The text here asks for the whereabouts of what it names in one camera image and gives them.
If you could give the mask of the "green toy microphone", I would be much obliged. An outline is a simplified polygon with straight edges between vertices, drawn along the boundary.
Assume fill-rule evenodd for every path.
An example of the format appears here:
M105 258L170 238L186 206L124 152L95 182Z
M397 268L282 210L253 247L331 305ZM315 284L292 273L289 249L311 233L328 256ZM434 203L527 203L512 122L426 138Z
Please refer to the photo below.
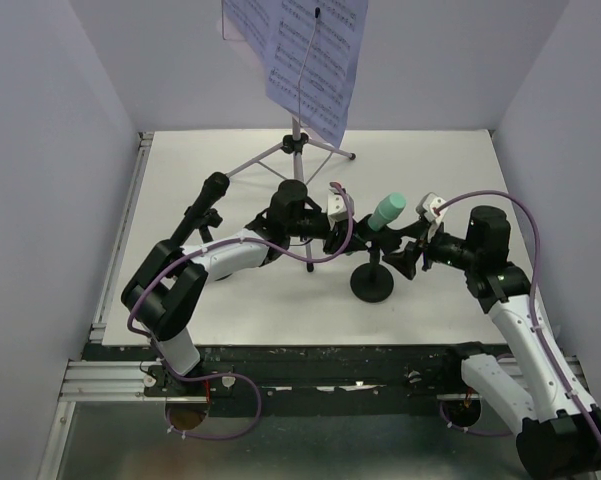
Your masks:
M369 228L374 232L379 232L396 220L405 207L406 199L401 193L390 193L379 202L374 212L369 216L367 220Z

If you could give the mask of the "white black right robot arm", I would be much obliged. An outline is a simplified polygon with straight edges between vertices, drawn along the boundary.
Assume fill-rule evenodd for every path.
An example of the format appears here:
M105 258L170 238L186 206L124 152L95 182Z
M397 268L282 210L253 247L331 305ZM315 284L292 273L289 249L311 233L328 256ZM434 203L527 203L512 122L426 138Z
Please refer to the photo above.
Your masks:
M449 390L473 389L494 409L515 438L519 459L534 479L555 479L601 470L601 408L583 387L532 298L531 282L509 258L510 224L496 207L472 209L465 237L445 232L435 204L417 206L419 218L400 253L385 256L408 279L415 264L461 270L471 295L497 327L516 360L516 381L478 345L456 349L440 367Z

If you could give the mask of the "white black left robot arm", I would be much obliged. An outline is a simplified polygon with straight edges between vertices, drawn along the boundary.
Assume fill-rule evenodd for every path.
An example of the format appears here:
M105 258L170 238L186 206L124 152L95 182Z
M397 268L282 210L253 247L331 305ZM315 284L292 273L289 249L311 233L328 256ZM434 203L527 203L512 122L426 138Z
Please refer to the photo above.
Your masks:
M128 329L150 340L169 367L168 384L181 395L201 385L201 355L188 324L208 283L282 256L310 263L308 256L291 251L293 238L324 241L323 262L353 246L354 201L341 184L331 183L327 206L321 208L302 182L284 180L269 206L236 234L207 240L187 252L185 242L195 231L218 224L215 205L229 186L223 173L208 177L174 232L152 247L121 294L129 312Z

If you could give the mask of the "lilac tripod music stand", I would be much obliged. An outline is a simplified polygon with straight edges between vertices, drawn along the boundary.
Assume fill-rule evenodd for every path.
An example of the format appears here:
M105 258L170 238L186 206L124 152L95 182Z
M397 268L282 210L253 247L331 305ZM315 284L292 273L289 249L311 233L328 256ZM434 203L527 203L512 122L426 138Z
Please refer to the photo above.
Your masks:
M303 150L305 145L313 146L328 153L326 159L308 178L305 178L304 174ZM226 176L228 178L232 178L253 165L259 165L282 180L286 180L286 177L280 172L272 167L267 166L263 162L264 159L274 155L276 152L283 152L284 154L290 156L293 169L292 178L304 183L305 185L308 185L316 177L316 175L326 166L326 163L333 155L341 156L350 161L355 160L357 157L357 155L353 152L342 150L330 144L324 143L323 141L316 140L315 135L309 134L308 131L301 127L300 121L296 117L292 117L291 132L289 134L284 135L282 140L274 146L228 171Z

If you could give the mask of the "black toy microphone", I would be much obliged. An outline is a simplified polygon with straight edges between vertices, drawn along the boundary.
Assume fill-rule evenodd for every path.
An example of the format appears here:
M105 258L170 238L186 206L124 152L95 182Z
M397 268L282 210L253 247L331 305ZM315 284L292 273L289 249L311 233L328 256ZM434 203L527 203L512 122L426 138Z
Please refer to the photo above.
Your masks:
M198 230L203 216L227 192L230 185L229 178L222 172L212 173L203 183L202 189L176 227L170 239L179 246L183 246L191 234Z

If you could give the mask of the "black clip microphone stand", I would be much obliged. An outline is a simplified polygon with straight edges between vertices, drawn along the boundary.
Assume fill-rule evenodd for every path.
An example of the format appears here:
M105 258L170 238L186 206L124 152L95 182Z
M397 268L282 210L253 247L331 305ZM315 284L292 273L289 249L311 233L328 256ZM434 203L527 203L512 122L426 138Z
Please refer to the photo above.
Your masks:
M428 237L428 222L422 217L415 222L423 223L423 234ZM358 266L350 277L350 288L358 299L366 303L379 303L392 294L394 279L389 269L383 265L385 262L382 257L400 252L408 242L414 241L401 237L397 233L399 229L392 229L387 225L379 232L374 232L369 228L369 242L366 245L353 245L354 251L366 250L369 254L369 261Z

